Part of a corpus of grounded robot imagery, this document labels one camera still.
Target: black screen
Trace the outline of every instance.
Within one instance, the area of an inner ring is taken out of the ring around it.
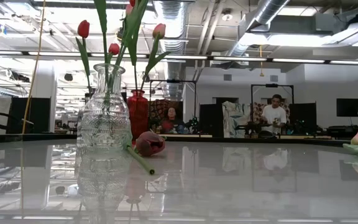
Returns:
[[[358,99],[336,99],[336,116],[358,117]]]
[[[290,105],[290,123],[302,122],[308,132],[313,133],[317,127],[316,103],[297,103]]]

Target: glossy table surface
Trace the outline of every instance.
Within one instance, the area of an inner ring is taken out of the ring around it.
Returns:
[[[358,157],[328,146],[205,142],[167,142],[146,158],[153,176],[128,160],[117,210],[90,219],[97,209],[81,202],[75,143],[0,143],[0,223],[358,223]]]

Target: wall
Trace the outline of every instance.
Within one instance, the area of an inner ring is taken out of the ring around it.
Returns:
[[[296,103],[317,102],[317,124],[323,128],[350,125],[350,118],[336,116],[337,98],[358,98],[358,66],[300,65],[286,75],[295,85]],[[358,125],[358,118],[352,118]]]
[[[251,84],[272,83],[270,75],[278,75],[278,84],[286,84],[285,73],[279,69],[263,69],[264,77],[260,76],[260,69],[253,71],[248,69],[205,68],[200,75],[197,84],[196,114],[199,115],[200,104],[212,104],[214,97],[238,98],[239,103],[251,102]],[[190,80],[193,77],[194,68],[186,68],[186,77]],[[224,81],[223,75],[231,74],[232,81]],[[290,88],[266,88],[264,86],[254,87],[254,102],[261,102],[262,98],[271,98],[274,94],[280,94],[291,102]],[[185,121],[188,121],[194,113],[194,93],[185,87],[183,94],[183,114]]]

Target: ceiling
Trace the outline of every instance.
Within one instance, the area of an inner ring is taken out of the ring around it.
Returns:
[[[208,47],[208,53],[223,52],[229,50],[237,39],[237,27],[241,21],[242,15],[256,9],[258,0],[226,0],[224,8],[231,10],[233,18],[230,21],[218,20],[217,28],[214,31],[214,38]],[[186,27],[186,54],[194,54],[196,52],[198,42],[203,28],[203,14],[207,10],[209,0],[196,0],[188,3],[188,18]],[[19,51],[34,51],[38,49],[39,33],[37,29],[40,26],[40,9],[42,8],[42,1],[14,1],[5,0],[0,1],[0,50],[19,50]],[[312,16],[317,10],[324,13],[333,13],[339,11],[348,11],[350,9],[358,8],[358,1],[351,0],[332,0],[332,1],[312,1],[312,0],[292,0],[280,12],[280,15],[288,16]],[[108,43],[118,42],[115,33],[119,30],[121,22],[119,21],[124,16],[124,5],[121,7],[108,5]],[[91,24],[90,35],[87,39],[87,48],[89,52],[102,52],[102,35],[98,21],[98,15],[93,7],[92,1],[80,0],[47,0],[45,8],[45,22],[44,34],[42,36],[42,50],[46,52],[77,52],[75,44],[76,29],[78,24],[86,19]],[[146,11],[138,41],[138,53],[148,54],[152,46],[152,30],[155,25],[160,22],[156,13]],[[6,28],[6,33],[1,34],[1,26]],[[358,54],[354,52],[353,48],[334,49],[338,51],[336,54],[342,58],[355,59]],[[312,57],[313,51],[318,48],[311,47],[281,47],[264,45],[262,47],[262,55],[269,57]],[[248,48],[247,54],[250,56],[259,57],[259,49]],[[28,84],[20,81],[9,79],[11,71],[20,73],[31,79],[34,69],[33,58],[0,58],[0,84]],[[102,61],[91,61],[91,67],[94,64]],[[59,86],[81,86],[81,88],[59,88],[58,89],[58,104],[64,107],[67,102],[78,102],[78,107],[83,105],[83,96],[87,89],[85,88],[87,82],[83,71],[83,65],[80,60],[63,60],[56,59],[56,66],[58,67]],[[137,67],[137,74],[140,77],[145,70],[146,63],[141,62]],[[281,64],[270,64],[267,67],[281,68]],[[122,78],[122,86],[131,89],[134,87],[135,81],[132,72],[132,66],[129,62],[124,62],[123,65],[127,72]],[[73,75],[73,81],[68,82],[64,79],[66,73]],[[150,73],[153,79],[165,79],[165,71],[163,63],[160,63]],[[158,83],[153,83],[153,87],[158,88]],[[17,96],[26,96],[29,87],[6,87],[0,86],[0,92]],[[154,98],[161,98],[162,92],[157,89]]]

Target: pillar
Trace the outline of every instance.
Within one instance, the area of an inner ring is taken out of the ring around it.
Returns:
[[[59,74],[53,61],[39,61],[36,73],[31,96],[34,98],[50,98],[49,131],[54,132]]]

